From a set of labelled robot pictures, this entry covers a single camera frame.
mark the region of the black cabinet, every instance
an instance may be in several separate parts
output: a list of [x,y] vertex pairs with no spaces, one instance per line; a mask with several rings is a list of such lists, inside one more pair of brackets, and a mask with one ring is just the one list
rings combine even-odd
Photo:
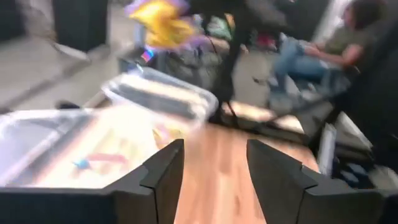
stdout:
[[108,0],[53,0],[59,44],[88,52],[106,43]]
[[25,34],[16,0],[0,0],[0,42]]

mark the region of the clear plastic bin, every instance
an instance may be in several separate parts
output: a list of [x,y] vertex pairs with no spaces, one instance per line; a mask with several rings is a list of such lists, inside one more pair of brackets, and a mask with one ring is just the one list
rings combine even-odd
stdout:
[[131,106],[2,115],[0,187],[102,189],[182,137],[152,116]]
[[199,128],[217,107],[217,98],[204,89],[153,68],[139,67],[103,85],[114,105],[131,105],[156,114],[157,119],[183,121],[185,132]]

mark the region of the seated person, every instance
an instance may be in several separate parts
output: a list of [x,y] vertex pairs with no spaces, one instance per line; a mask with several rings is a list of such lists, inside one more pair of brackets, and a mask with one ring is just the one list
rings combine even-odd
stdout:
[[270,87],[285,93],[286,75],[321,78],[332,67],[344,68],[354,65],[373,39],[367,28],[382,16],[380,0],[354,0],[344,11],[344,25],[335,30],[324,44],[303,43],[287,38],[282,43],[280,56],[274,64],[277,84],[270,80]]

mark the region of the foil balloon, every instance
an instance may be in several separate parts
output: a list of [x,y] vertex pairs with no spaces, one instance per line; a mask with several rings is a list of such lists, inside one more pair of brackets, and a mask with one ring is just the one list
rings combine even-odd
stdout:
[[166,0],[140,1],[127,7],[129,17],[146,29],[146,44],[161,49],[174,49],[187,43],[195,34],[191,23],[179,17],[181,5]]

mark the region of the blue jeans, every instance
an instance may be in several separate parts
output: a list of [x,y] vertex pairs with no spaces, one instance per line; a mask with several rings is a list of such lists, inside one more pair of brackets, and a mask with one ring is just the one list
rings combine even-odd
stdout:
[[284,41],[279,58],[274,64],[278,90],[283,92],[286,91],[286,76],[289,73],[290,76],[295,75],[292,78],[321,78],[328,71],[328,67],[321,60],[305,55],[303,45],[295,39]]

